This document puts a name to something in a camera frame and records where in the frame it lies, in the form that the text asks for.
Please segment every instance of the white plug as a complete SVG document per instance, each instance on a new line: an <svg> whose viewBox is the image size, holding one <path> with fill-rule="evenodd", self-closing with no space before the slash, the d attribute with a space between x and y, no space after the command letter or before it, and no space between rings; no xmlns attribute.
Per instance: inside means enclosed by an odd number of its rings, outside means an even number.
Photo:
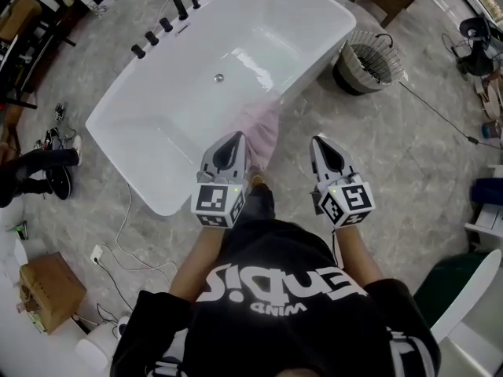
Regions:
<svg viewBox="0 0 503 377"><path fill-rule="evenodd" d="M90 259L93 262L93 264L97 264L97 262L100 261L102 255L103 255L103 248L98 245L94 246L94 250L90 256Z"/></svg>

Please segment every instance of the white bathtub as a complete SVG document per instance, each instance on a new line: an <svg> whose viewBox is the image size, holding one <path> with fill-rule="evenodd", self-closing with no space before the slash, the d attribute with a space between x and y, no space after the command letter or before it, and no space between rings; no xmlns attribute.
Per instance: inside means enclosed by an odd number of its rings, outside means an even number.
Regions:
<svg viewBox="0 0 503 377"><path fill-rule="evenodd" d="M86 122L117 170L161 215L189 198L205 150L240 108L278 95L282 105L290 103L356 25L333 0L200 4L127 65ZM217 74L223 82L214 81Z"/></svg>

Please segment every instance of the marble floor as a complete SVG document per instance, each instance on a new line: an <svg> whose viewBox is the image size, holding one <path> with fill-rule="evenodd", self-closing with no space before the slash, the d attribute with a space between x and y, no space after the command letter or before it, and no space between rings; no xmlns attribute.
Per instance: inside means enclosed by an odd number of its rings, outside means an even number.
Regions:
<svg viewBox="0 0 503 377"><path fill-rule="evenodd" d="M166 0L120 0L103 17L88 16L75 30L75 48L62 46L37 91L39 109L26 110L19 125L23 150L53 126L58 102L68 107L67 120L83 136L84 164L75 170L75 191L65 202L53 196L27 196L26 218L32 236L60 251L88 295L80 313L97 319L100 302L116 316L127 307L108 275L89 259L95 244L109 246L124 266L141 268L115 243L129 204L126 182L92 137L85 121L116 76L131 60L130 47L152 29ZM358 19L357 28L382 32L384 13L368 0L337 0ZM167 5L164 14L175 16ZM465 133L481 138L484 121L472 86L457 73L441 34L460 38L457 24L433 0L417 0L388 27L401 53L407 84L434 104ZM373 189L375 210L362 224L365 241L388 276L415 291L430 268L445 256L467 249L463 224L472 216L468 190L499 152L468 143L402 86L352 97L341 91L329 72L323 73L281 116L277 150L266 177L277 201L277 216L330 239L329 225L315 217L309 192L314 176L308 141L320 132L345 147ZM199 227L185 205L169 218L156 216L133 196L120 243L150 265L168 260L180 264ZM129 273L110 253L103 263L133 305L142 288L162 291L166 280L155 272ZM174 268L163 271L169 278Z"/></svg>

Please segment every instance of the shoe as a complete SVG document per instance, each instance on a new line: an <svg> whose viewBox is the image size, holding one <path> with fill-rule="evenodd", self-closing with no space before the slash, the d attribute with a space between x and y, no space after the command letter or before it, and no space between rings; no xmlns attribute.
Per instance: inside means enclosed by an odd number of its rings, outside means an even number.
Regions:
<svg viewBox="0 0 503 377"><path fill-rule="evenodd" d="M258 185L264 185L264 184L266 184L266 180L264 179L264 177L260 173L257 173L257 174L254 174L253 176L251 176L250 185L252 188L254 188Z"/></svg>
<svg viewBox="0 0 503 377"><path fill-rule="evenodd" d="M79 156L79 163L77 163L78 167L82 165L82 145L82 137L76 135L73 139L73 149L77 151L77 155Z"/></svg>

